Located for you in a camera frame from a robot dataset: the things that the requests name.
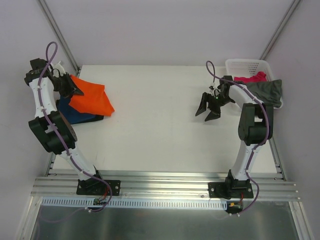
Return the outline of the orange t shirt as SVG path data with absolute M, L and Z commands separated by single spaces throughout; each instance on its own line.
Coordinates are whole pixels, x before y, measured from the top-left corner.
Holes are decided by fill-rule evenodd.
M 80 113 L 110 117 L 115 109 L 112 106 L 103 84 L 87 82 L 74 75 L 70 76 L 83 95 L 73 95 L 69 105 Z

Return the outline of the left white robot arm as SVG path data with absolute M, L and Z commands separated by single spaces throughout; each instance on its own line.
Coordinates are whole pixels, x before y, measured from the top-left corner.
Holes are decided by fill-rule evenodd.
M 30 61 L 31 70 L 24 81 L 31 88 L 35 102 L 35 117 L 28 125 L 43 148 L 65 159 L 78 175 L 80 189 L 93 194 L 104 191 L 105 182 L 96 167 L 77 146 L 77 135 L 65 116 L 58 110 L 54 93 L 62 97 L 83 96 L 83 92 L 66 72 L 54 76 L 54 68 L 45 59 Z

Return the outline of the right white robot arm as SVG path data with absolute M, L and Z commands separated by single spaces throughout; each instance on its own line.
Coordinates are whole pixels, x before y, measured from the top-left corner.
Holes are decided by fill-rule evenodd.
M 220 79 L 218 93 L 202 93 L 196 115 L 209 111 L 205 121 L 221 117 L 221 108 L 234 103 L 241 109 L 238 137 L 241 141 L 237 158 L 223 182 L 208 185 L 211 197 L 252 199 L 253 180 L 250 179 L 252 164 L 263 145 L 273 135 L 274 107 L 258 99 L 247 84 L 233 81 L 230 77 Z

